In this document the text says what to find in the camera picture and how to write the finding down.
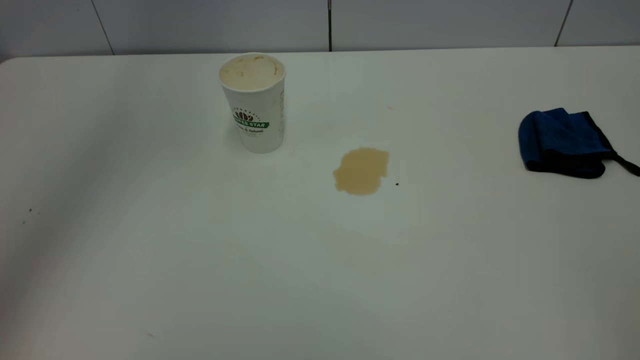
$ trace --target towel strap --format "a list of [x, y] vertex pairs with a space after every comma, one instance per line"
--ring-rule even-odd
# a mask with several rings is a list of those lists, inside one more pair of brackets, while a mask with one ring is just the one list
[[629, 161], [624, 160], [622, 156], [618, 155], [617, 152], [614, 152], [614, 156], [611, 159], [615, 160], [617, 163], [622, 165], [622, 167], [625, 168], [631, 174], [634, 174], [635, 176], [640, 176], [640, 167], [638, 167], [634, 163], [630, 163]]
[[591, 115], [589, 114], [589, 112], [583, 111], [582, 115], [587, 120], [587, 123], [591, 126], [591, 128], [593, 128], [596, 131], [596, 133], [598, 133], [598, 137], [600, 138], [600, 142], [602, 143], [602, 145], [607, 149], [611, 150], [612, 152], [611, 159], [619, 163], [623, 168], [625, 168], [631, 174], [634, 174], [635, 176], [640, 176], [640, 167], [638, 167], [634, 163], [630, 163], [629, 161], [624, 160], [622, 156], [618, 155], [618, 152], [613, 149], [613, 146], [611, 146], [611, 142], [609, 142], [609, 139], [607, 139], [607, 137], [604, 136], [604, 133], [602, 133], [602, 130], [600, 130], [600, 128], [596, 125], [595, 121], [593, 121], [593, 118], [591, 118]]

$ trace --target coffee spill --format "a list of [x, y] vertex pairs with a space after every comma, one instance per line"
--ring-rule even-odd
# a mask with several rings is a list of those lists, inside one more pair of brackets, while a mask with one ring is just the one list
[[351, 195], [371, 195], [380, 188], [380, 178], [387, 176], [388, 162], [387, 151], [370, 147], [349, 151], [333, 172], [335, 188]]

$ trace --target cup rim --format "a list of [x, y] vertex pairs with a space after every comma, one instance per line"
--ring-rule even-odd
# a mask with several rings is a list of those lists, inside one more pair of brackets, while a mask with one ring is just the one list
[[[278, 63], [280, 63], [280, 65], [282, 65], [282, 76], [280, 77], [280, 79], [278, 79], [278, 81], [276, 81], [275, 83], [264, 87], [264, 88], [260, 88], [260, 89], [256, 89], [256, 90], [238, 90], [238, 89], [234, 89], [231, 86], [228, 86], [227, 84], [225, 84], [224, 82], [222, 82], [222, 80], [220, 79], [220, 70], [222, 70], [223, 67], [225, 67], [226, 64], [230, 63], [231, 61], [235, 60], [236, 58], [242, 57], [242, 56], [247, 56], [247, 55], [259, 55], [259, 56], [269, 56], [270, 58], [276, 60]], [[269, 54], [265, 54], [265, 53], [258, 53], [256, 51], [252, 51], [249, 53], [242, 53], [242, 54], [237, 54], [234, 55], [233, 57], [231, 57], [230, 59], [228, 59], [227, 61], [225, 61], [220, 68], [218, 69], [218, 83], [225, 89], [231, 90], [233, 92], [237, 92], [240, 94], [256, 94], [259, 92], [265, 92], [271, 88], [273, 88], [274, 86], [276, 86], [277, 84], [279, 84], [281, 81], [284, 81], [284, 77], [287, 75], [287, 67], [282, 63], [282, 61], [278, 60], [275, 56], [269, 55]]]

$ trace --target folded towel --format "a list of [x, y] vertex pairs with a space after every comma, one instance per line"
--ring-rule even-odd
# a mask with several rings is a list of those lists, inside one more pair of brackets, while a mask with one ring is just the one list
[[602, 160], [615, 160], [640, 176], [640, 168], [618, 155], [586, 111], [534, 111], [520, 124], [518, 139], [522, 160], [531, 171], [593, 179], [604, 174]]

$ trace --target tile grout line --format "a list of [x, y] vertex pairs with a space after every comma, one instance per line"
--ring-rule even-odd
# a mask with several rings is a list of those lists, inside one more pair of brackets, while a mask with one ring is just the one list
[[331, 0], [327, 0], [327, 8], [328, 8], [328, 13], [329, 13], [329, 51], [333, 51], [333, 44], [332, 44], [332, 33], [331, 33]]
[[100, 23], [100, 27], [102, 28], [104, 38], [107, 39], [107, 44], [109, 44], [109, 49], [111, 49], [111, 55], [115, 55], [116, 53], [113, 52], [113, 46], [111, 46], [111, 42], [109, 41], [109, 37], [107, 36], [107, 31], [104, 29], [104, 25], [102, 25], [102, 19], [100, 19], [100, 14], [98, 14], [98, 9], [95, 8], [95, 4], [93, 3], [93, 0], [91, 0], [91, 5], [93, 5], [95, 16], [98, 17], [98, 22]]
[[566, 14], [564, 15], [564, 20], [562, 20], [562, 26], [560, 26], [560, 32], [558, 33], [558, 37], [556, 38], [556, 43], [554, 44], [554, 47], [558, 46], [558, 41], [560, 41], [560, 35], [562, 35], [562, 30], [564, 30], [564, 24], [566, 23], [566, 18], [569, 17], [569, 11], [571, 11], [571, 5], [573, 5], [573, 0], [569, 1], [569, 7], [567, 7], [566, 9]]

